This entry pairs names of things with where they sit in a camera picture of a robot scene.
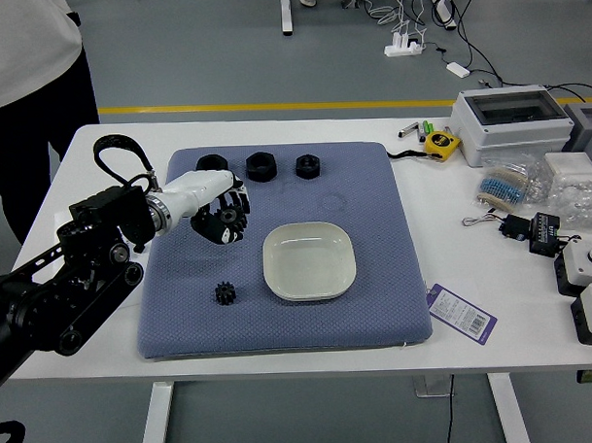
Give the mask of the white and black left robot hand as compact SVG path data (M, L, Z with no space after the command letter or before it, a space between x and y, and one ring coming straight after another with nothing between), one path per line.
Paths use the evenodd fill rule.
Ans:
M156 195L165 208L162 232L181 218L218 245L239 241L247 227L250 201L243 182L228 170L190 171L169 182Z

